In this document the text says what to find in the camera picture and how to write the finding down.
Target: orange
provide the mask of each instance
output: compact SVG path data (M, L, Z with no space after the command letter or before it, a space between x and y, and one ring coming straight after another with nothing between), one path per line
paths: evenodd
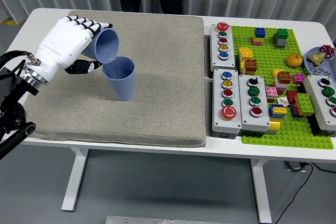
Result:
M292 54L287 57L287 64L293 68L300 67L302 61L302 56L299 54Z

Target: white table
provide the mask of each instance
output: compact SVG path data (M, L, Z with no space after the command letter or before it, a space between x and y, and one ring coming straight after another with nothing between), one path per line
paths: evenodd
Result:
M67 16L69 9L47 9L40 8L34 10L25 22L24 26L9 47L10 50L25 50L32 53L36 52L38 44L44 36L54 26L56 21ZM269 20L269 19L247 19L247 18L226 18L226 17L205 17L204 35L209 35L211 24L218 22L227 22L232 26L254 26L267 28L289 28L293 29L302 55L313 48L324 44L332 45L332 41L322 24L314 22L297 22L287 20ZM36 24L40 24L41 29L36 30ZM9 68L18 64L13 60L6 65ZM211 87L211 79L205 78L205 83ZM211 108L211 100L206 100L207 108ZM332 139L333 145L336 146L336 139ZM271 214L269 209L263 164L268 160L287 160L287 161L305 161L319 163L336 163L336 150L319 150L309 148L278 147L263 145L243 144L238 137L235 140L206 137L206 146L198 148L177 148L177 147L159 147L143 145L124 145L124 144L107 144L107 143L88 143L77 141L45 141L29 137L23 141L23 144L69 147L76 153L73 164L68 188L64 198L62 210L73 211L77 192L80 186L82 172L85 167L86 157L89 149L114 150L129 152L153 152L167 154L184 154L199 156L218 156L218 157L235 157L250 158L253 172L255 192L261 223L271 223Z

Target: blue cup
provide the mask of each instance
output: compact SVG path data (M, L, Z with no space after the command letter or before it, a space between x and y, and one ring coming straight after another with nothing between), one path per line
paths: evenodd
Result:
M103 74L118 100L127 101L134 96L135 64L130 58L117 56L103 65Z
M101 63L110 63L118 51L118 34L112 28L105 28L93 36L92 42L81 54Z

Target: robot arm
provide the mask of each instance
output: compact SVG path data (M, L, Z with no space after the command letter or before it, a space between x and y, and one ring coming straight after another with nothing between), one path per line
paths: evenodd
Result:
M101 66L97 61L77 60L99 31L112 27L108 23L78 16L57 21L37 48L36 55L26 51L11 51L0 56L0 160L35 130L35 124L26 122L26 112L18 102L29 92L37 95L42 84L50 83L55 74L65 69L67 73L88 73ZM12 71L4 65L18 56L27 56ZM15 131L6 140L4 135Z

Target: control box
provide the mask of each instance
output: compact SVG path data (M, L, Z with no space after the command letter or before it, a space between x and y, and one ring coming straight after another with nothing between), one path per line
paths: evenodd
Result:
M235 139L241 122L238 71L215 68L211 136Z
M210 57L211 72L213 72L215 68L235 69L235 53L233 47L232 28L230 26L225 31L219 31L217 25L211 25Z
M303 81L321 130L336 131L335 86L330 77L307 76Z
M239 90L242 112L241 135L254 132L253 135L262 136L270 126L264 78L241 74Z

